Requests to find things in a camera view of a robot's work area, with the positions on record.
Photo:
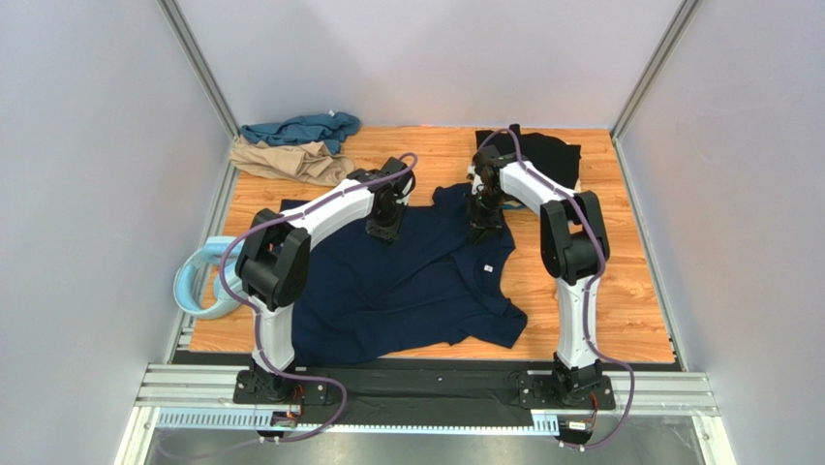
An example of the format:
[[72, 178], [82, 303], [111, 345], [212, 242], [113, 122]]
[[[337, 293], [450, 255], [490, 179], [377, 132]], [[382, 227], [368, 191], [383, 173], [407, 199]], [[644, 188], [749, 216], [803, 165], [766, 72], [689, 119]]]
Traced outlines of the navy blue t shirt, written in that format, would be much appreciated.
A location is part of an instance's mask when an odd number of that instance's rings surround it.
[[468, 337], [510, 349], [528, 317], [501, 290], [508, 228], [469, 241], [468, 183], [410, 207], [386, 244], [352, 222], [315, 246], [293, 307], [296, 363], [351, 364]]

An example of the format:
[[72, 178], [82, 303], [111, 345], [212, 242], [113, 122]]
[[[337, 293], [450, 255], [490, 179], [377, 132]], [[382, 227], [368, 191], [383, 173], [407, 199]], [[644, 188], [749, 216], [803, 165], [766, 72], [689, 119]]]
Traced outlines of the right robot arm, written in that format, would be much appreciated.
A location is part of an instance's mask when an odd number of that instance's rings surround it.
[[504, 228], [507, 198], [535, 213], [540, 220], [541, 260], [558, 294], [560, 335], [554, 359], [570, 373], [599, 369], [594, 313], [609, 244], [596, 194], [576, 194], [516, 153], [502, 155], [494, 146], [478, 149], [468, 174], [469, 242], [483, 241]]

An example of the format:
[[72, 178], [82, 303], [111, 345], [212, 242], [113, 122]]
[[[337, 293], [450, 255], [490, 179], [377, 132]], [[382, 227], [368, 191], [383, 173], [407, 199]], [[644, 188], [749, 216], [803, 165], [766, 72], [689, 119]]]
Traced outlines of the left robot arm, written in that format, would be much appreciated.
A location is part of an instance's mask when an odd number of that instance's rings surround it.
[[283, 376], [293, 363], [293, 304], [306, 288], [313, 248], [364, 219], [365, 231], [389, 244], [398, 239], [413, 169], [391, 158], [381, 170], [357, 170], [323, 196], [275, 213], [260, 211], [244, 234], [235, 275], [246, 294], [240, 299], [254, 311], [256, 366]]

